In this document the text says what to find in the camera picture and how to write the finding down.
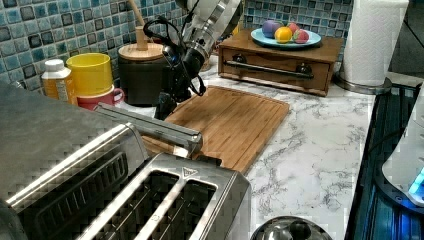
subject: mosaic tile backsplash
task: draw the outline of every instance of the mosaic tile backsplash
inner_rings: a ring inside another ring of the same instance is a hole
[[[162,15],[181,26],[186,14],[174,0],[136,4],[145,20]],[[295,21],[322,36],[346,39],[352,6],[352,0],[247,0],[244,27],[260,28],[268,19]],[[134,13],[122,0],[0,0],[0,81],[42,92],[46,60],[66,61],[85,52],[108,54],[118,79],[118,49],[135,42],[135,26]]]
[[[145,20],[162,15],[181,26],[186,14],[173,0],[136,4]],[[131,6],[122,0],[0,0],[0,81],[41,91],[46,60],[84,52],[108,54],[117,79],[118,49],[135,42],[135,26]]]

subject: marble countertop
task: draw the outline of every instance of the marble countertop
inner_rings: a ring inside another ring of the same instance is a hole
[[[278,216],[308,219],[344,239],[375,96],[332,84],[318,97],[223,79],[216,56],[205,85],[260,94],[290,104],[282,124],[246,173],[252,186],[251,234]],[[148,116],[154,108],[117,107]]]

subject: bottle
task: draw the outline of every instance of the bottle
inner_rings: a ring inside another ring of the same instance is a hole
[[[41,76],[48,97],[78,106],[71,70],[61,59],[48,60],[46,72]]]

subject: bottle cap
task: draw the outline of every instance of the bottle cap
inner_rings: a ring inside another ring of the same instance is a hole
[[[46,61],[45,65],[47,72],[58,72],[65,68],[65,65],[61,59],[48,60]]]

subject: wooden box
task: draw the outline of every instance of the wooden box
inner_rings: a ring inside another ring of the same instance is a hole
[[[281,50],[253,42],[251,31],[242,30],[219,45],[219,76],[327,95],[343,39],[322,37],[318,46]]]

